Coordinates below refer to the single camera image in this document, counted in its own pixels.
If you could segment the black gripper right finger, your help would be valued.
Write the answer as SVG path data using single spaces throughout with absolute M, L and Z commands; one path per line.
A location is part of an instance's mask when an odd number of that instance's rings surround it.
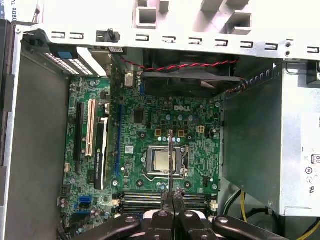
M 197 213 L 185 208 L 185 190 L 174 191 L 174 213 L 183 240 L 283 240 L 284 237 L 232 216 L 220 215 L 204 223 Z

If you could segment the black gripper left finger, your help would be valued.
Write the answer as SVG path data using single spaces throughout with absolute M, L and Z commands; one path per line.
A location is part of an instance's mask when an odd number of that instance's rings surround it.
M 87 240 L 171 240 L 173 236 L 173 193 L 161 197 L 162 209 L 155 212 L 144 232 L 143 222 L 134 215 L 123 215 L 86 232 Z

